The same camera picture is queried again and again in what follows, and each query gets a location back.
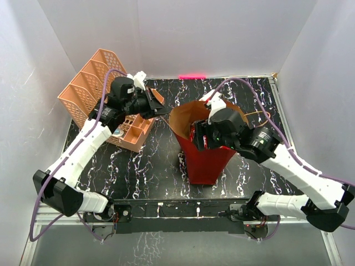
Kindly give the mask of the red cookie snack bag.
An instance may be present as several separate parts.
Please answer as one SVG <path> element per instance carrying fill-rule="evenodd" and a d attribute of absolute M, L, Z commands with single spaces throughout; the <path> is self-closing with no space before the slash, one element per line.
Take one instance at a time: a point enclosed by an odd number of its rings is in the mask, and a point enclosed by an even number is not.
<path fill-rule="evenodd" d="M 190 126 L 190 141 L 199 150 L 208 150 L 207 122 L 196 121 Z"/>

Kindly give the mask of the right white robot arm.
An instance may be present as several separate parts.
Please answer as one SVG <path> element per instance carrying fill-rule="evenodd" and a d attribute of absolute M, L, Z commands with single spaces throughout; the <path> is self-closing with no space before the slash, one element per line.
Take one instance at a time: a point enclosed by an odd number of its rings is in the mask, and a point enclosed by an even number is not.
<path fill-rule="evenodd" d="M 195 121 L 190 136 L 199 151 L 233 150 L 277 172 L 303 193 L 286 196 L 256 191 L 231 215 L 255 220 L 272 215 L 294 217 L 325 232 L 334 232 L 345 222 L 348 205 L 354 199 L 354 186 L 328 180 L 298 164 L 272 130 L 250 128 L 236 110 L 223 108 L 208 119 Z"/>

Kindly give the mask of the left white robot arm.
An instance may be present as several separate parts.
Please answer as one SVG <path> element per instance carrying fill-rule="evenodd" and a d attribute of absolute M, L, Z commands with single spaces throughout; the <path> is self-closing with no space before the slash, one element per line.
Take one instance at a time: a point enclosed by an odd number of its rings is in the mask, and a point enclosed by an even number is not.
<path fill-rule="evenodd" d="M 76 188 L 78 179 L 98 148 L 109 139 L 128 115 L 152 119 L 167 114 L 166 107 L 144 84 L 145 73 L 116 77 L 110 92 L 89 113 L 84 126 L 65 152 L 46 171 L 37 170 L 33 182 L 39 201 L 64 216 L 95 213 L 102 221 L 114 216 L 109 197 Z"/>

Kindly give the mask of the red paper bag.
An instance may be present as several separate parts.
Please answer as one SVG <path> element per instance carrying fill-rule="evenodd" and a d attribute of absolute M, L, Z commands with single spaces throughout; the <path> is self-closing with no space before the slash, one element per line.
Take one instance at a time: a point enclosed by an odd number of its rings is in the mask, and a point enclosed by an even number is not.
<path fill-rule="evenodd" d="M 185 154 L 187 175 L 193 185 L 214 185 L 235 154 L 235 151 L 227 148 L 199 151 L 191 142 L 192 123 L 207 119 L 209 113 L 202 101 L 194 100 L 174 107 L 169 114 L 169 126 Z"/>

